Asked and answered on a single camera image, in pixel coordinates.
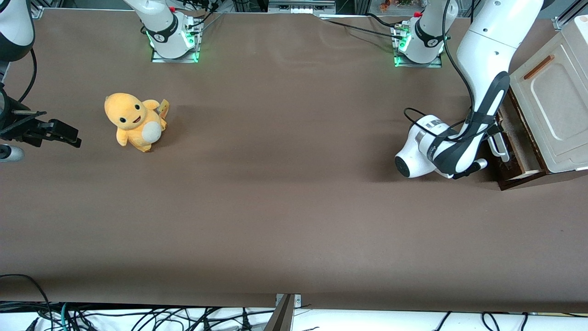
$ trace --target drawer handle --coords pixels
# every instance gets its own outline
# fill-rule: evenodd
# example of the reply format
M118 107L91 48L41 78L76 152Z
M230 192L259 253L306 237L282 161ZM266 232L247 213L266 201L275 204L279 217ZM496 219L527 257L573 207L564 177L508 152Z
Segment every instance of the drawer handle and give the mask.
M549 64L549 62L553 61L553 59L555 59L555 55L549 55L548 57L543 59L543 61L537 64L537 66L534 67L531 71L527 72L527 74L523 76L523 79L528 80L529 78L535 76L535 74L537 74L541 69L543 69L547 64Z

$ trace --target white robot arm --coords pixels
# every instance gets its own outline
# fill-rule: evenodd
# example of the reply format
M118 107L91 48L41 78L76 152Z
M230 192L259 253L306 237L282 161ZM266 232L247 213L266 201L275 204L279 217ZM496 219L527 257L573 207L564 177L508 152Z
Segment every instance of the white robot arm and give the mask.
M124 1L139 15L153 48L162 57L179 58L194 47L193 41L186 37L195 31L193 18L178 11L172 12L165 1Z
M445 32L457 17L458 5L455 0L433 1L422 12L421 17L413 17L408 20L410 34L404 46L399 51L415 63L430 63L433 61L443 46L443 12L449 2L445 15Z
M458 178L486 166L486 160L475 161L477 151L509 88L510 60L542 4L543 0L485 3L457 50L457 67L471 90L472 110L459 133L434 115L414 122L395 158L401 174L413 178L437 171Z
M31 18L29 0L0 0L0 61L12 62L31 52L35 42L35 28ZM80 147L78 130L59 120L43 122L39 116L45 111L34 111L21 102L34 83L35 74L29 88L18 99L13 99L4 91L0 82L0 138L7 141L22 141L40 147L43 140L57 140L74 147ZM0 162L19 161L24 152L11 145L0 145Z
M23 58L35 42L28 0L0 0L0 61Z

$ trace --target metal mounting plate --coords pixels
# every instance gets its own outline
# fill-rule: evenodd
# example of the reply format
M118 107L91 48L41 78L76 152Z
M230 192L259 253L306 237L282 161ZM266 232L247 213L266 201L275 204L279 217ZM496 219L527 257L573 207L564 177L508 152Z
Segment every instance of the metal mounting plate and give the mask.
M276 294L276 307L279 305L280 301L284 294ZM301 294L294 294L294 308L302 307L302 295Z
M405 37L402 33L402 30L398 30L395 28L390 28L390 33L394 36L401 36ZM394 66L395 67L411 67L411 68L441 68L441 52L443 52L443 47L441 47L441 52L437 55L437 57L430 63L422 64L422 63L415 63L406 57L406 55L399 51L400 45L405 42L405 39L396 39L392 38L392 46L394 48Z

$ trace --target table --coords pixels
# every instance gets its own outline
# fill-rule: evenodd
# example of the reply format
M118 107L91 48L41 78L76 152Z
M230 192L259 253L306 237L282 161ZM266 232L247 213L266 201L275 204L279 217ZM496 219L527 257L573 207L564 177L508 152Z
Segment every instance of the table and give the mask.
M453 52L467 25L453 25ZM35 26L25 104L83 143L24 146L2 165L0 272L33 276L50 300L268 306L302 293L327 308L588 310L586 177L500 192L491 171L394 168L404 107L466 114L446 59L395 68L385 37L302 14L225 15L188 65L150 63L133 12L50 9ZM512 68L553 34L537 21ZM14 63L8 94L30 73L30 58ZM149 154L118 146L103 112L123 91L171 104ZM0 293L39 300L16 281Z

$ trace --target plush toy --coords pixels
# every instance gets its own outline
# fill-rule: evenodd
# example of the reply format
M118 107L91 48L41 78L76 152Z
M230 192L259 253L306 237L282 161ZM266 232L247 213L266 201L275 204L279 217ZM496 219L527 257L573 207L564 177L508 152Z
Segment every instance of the plush toy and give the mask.
M151 144L159 140L168 124L169 103L161 105L155 100L139 101L127 93L114 93L106 98L104 110L108 119L118 127L116 140L121 146L127 141L142 152L151 150Z

